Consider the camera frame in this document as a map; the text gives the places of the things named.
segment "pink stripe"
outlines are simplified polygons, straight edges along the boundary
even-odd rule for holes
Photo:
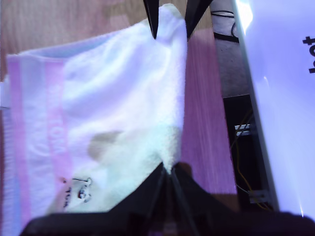
[[[25,124],[22,104],[22,85],[20,62],[17,58],[8,58],[8,74],[11,89],[11,114],[14,138],[14,155],[16,158],[17,175],[21,190],[21,221],[22,227],[31,220],[30,185],[26,160]]]
[[[56,191],[59,192],[64,187],[62,179],[69,179],[72,175],[72,162],[67,145],[68,132],[62,108],[63,62],[46,62],[44,73],[48,144],[54,165]]]

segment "cable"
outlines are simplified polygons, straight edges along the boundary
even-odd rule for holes
[[[218,14],[220,12],[229,13],[229,14],[232,14],[232,16]],[[226,10],[211,11],[211,15],[213,15],[213,16],[220,16],[220,17],[227,17],[227,18],[234,18],[234,13],[232,11],[226,11]],[[232,36],[231,35],[226,35],[226,34],[221,34],[221,33],[216,33],[216,32],[214,32],[213,34],[214,34],[215,38],[217,38],[217,39],[224,40],[224,41],[229,41],[229,42],[234,42],[234,43],[240,43],[238,37],[236,37],[235,34],[234,34],[234,28],[235,28],[235,22],[233,23],[232,28],[231,28],[231,35]]]
[[[231,35],[232,35],[233,37],[237,38],[237,37],[235,36],[235,34],[234,34],[234,28],[235,28],[235,22],[233,23],[232,28],[231,28]]]
[[[243,192],[246,192],[248,194],[248,191],[246,191],[244,188],[242,188],[241,186],[239,186],[238,184],[236,185],[239,189],[241,189]]]
[[[240,152],[239,152],[239,147],[238,147],[238,139],[239,137],[242,136],[242,133],[243,133],[243,130],[241,132],[241,134],[239,136],[236,136],[237,132],[239,131],[241,125],[244,123],[245,119],[252,113],[252,109],[250,109],[244,116],[243,120],[241,121],[241,124],[239,125],[239,127],[237,128],[237,130],[235,131],[235,139],[231,145],[231,150],[234,146],[234,144],[236,145],[236,151],[237,151],[237,161],[236,161],[236,169],[237,169],[237,172],[239,173],[239,175],[242,177],[242,179],[244,180],[244,182],[246,183],[248,189],[250,190],[250,192],[252,192],[252,187],[250,186],[250,184],[248,183],[247,179],[243,176],[243,174],[241,173],[240,171]],[[247,120],[246,124],[248,124],[250,122],[250,120],[253,118],[253,114],[251,115],[251,117]],[[245,189],[241,188],[238,184],[237,184],[237,187],[239,189],[241,189],[242,191],[248,193],[248,191],[246,191]],[[268,210],[268,211],[271,211],[271,209],[265,204],[265,203],[262,203],[265,207],[263,207],[258,201],[256,198],[254,198],[256,204],[264,209],[264,210]]]
[[[232,14],[233,16],[221,15],[221,14],[218,14],[219,12],[229,13],[229,14]],[[221,11],[211,11],[211,15],[213,15],[213,16],[221,16],[221,17],[227,17],[227,18],[234,18],[234,13],[233,13],[232,11],[225,11],[225,10],[221,10]]]

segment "wooden surface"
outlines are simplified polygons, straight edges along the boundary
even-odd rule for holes
[[[166,2],[185,14],[184,0],[160,4]],[[123,29],[145,17],[142,0],[2,0],[1,80],[6,54]],[[209,10],[189,40],[182,162],[205,190],[238,208]]]

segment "white towel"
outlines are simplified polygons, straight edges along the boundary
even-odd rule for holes
[[[108,211],[161,162],[170,171],[180,157],[186,56],[185,21],[171,4],[159,9],[156,40],[144,20],[8,56],[3,235],[50,212]]]

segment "yellow wire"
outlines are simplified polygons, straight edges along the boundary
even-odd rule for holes
[[[235,145],[236,145],[236,151],[237,151],[237,162],[236,162],[236,169],[237,169],[237,172],[240,174],[240,176],[242,177],[242,179],[243,179],[244,182],[246,183],[248,189],[252,192],[252,187],[251,187],[251,185],[248,183],[247,179],[244,177],[244,175],[243,175],[243,174],[241,173],[241,171],[240,171],[240,152],[239,152],[239,147],[238,147],[238,142],[237,142],[237,140],[236,140],[236,142],[235,142]],[[261,209],[271,211],[270,208],[268,208],[268,207],[263,207],[261,204],[259,204],[259,202],[257,201],[256,198],[254,198],[254,201],[256,202],[256,204],[257,204]]]
[[[244,116],[243,120],[241,121],[240,126],[239,126],[238,129],[235,131],[235,134],[237,133],[237,131],[240,129],[241,125],[245,122],[246,118],[247,118],[251,113],[252,113],[252,109],[246,113],[246,115]],[[236,135],[235,135],[234,142],[233,142],[232,145],[231,145],[231,150],[232,150],[234,144],[236,145],[236,152],[237,152],[236,169],[237,169],[237,172],[238,172],[238,173],[240,174],[240,176],[242,177],[242,179],[244,180],[244,182],[246,183],[248,189],[252,192],[252,187],[251,187],[251,185],[248,183],[247,179],[243,176],[243,174],[242,174],[241,171],[240,171],[240,152],[239,152],[239,147],[238,147],[238,142],[237,142],[237,140],[238,140],[238,137],[236,137]],[[259,204],[259,202],[257,201],[256,198],[254,198],[254,201],[256,202],[256,204],[257,204],[260,208],[262,208],[262,209],[264,209],[264,210],[271,211],[270,208],[269,208],[266,204],[264,204],[266,207],[263,207],[261,204]]]

